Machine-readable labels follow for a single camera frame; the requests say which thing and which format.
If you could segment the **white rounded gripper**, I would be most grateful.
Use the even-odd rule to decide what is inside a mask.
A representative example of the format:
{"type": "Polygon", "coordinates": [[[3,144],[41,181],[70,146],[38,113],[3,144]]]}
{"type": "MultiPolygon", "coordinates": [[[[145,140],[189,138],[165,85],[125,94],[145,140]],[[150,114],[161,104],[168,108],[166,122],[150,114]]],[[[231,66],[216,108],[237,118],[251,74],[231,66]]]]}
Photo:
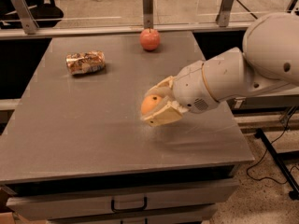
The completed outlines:
{"type": "Polygon", "coordinates": [[[161,100],[163,98],[176,99],[167,101],[157,111],[150,111],[141,118],[151,127],[173,123],[182,119],[188,111],[199,114],[217,108],[217,102],[209,93],[204,81],[204,63],[198,61],[185,66],[176,76],[165,78],[151,87],[145,97],[161,100]]]}

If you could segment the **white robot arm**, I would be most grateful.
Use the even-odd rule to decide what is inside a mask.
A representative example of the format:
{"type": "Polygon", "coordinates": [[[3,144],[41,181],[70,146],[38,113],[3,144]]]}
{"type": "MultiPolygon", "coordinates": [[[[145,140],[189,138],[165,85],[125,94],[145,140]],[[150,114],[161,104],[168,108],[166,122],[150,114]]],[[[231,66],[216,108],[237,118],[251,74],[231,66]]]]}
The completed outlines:
{"type": "Polygon", "coordinates": [[[299,86],[299,16],[271,13],[244,33],[242,47],[185,66],[150,88],[156,102],[141,120],[155,127],[200,114],[237,98],[299,86]]]}

